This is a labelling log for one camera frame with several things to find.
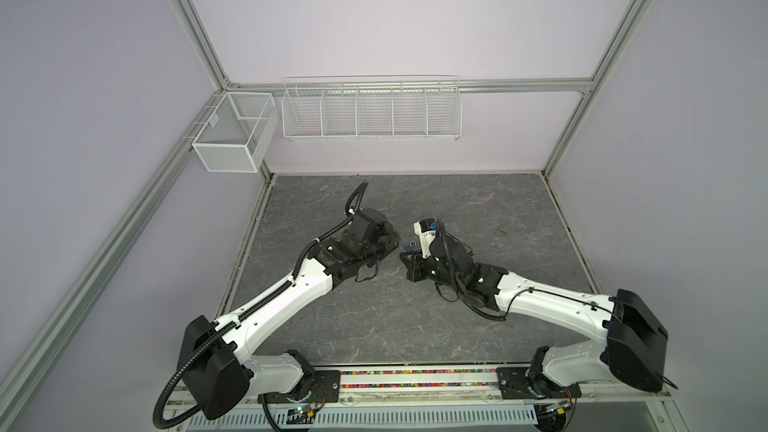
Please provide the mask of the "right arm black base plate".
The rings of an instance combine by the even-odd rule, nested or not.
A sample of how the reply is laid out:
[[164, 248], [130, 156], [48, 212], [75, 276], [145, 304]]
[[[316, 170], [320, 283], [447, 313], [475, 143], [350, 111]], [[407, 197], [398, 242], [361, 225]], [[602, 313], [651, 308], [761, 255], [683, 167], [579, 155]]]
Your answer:
[[502, 366], [496, 368], [498, 388], [503, 399], [578, 399], [582, 391], [578, 384], [560, 386], [543, 375], [528, 376], [528, 368]]

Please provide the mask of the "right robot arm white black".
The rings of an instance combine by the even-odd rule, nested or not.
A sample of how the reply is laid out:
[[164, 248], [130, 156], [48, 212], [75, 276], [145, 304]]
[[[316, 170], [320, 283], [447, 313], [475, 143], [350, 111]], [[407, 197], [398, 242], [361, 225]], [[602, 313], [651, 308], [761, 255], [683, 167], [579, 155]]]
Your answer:
[[419, 246], [400, 255], [409, 281], [432, 281], [444, 300], [460, 302], [486, 320], [504, 322], [519, 314], [583, 336], [569, 346], [539, 347], [512, 385], [514, 392], [543, 399], [567, 396], [590, 381], [616, 380], [649, 393], [669, 385], [669, 333], [636, 293], [592, 294], [536, 282], [474, 261], [471, 248], [440, 220], [423, 219], [413, 228]]

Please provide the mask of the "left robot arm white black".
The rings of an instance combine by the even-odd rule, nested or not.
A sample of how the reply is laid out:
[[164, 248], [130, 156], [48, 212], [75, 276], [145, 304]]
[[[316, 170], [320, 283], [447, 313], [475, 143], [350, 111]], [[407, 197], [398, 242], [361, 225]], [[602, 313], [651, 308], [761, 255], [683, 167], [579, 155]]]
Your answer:
[[186, 327], [177, 367], [154, 407], [158, 429], [201, 413], [214, 420], [244, 398], [280, 393], [305, 397], [313, 366], [295, 350], [259, 356], [261, 344], [305, 306], [374, 267], [392, 251], [399, 235], [374, 209], [349, 212], [332, 232], [313, 239], [293, 268], [259, 296], [216, 319], [193, 319]]

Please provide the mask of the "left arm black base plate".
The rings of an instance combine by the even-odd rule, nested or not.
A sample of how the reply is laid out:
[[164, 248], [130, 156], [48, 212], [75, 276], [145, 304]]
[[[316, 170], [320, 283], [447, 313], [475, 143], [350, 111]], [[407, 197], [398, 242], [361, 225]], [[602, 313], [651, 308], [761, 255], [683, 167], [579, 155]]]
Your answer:
[[288, 393], [271, 392], [266, 395], [269, 404], [287, 403], [336, 403], [341, 392], [341, 371], [338, 369], [316, 370], [302, 378], [296, 388]]

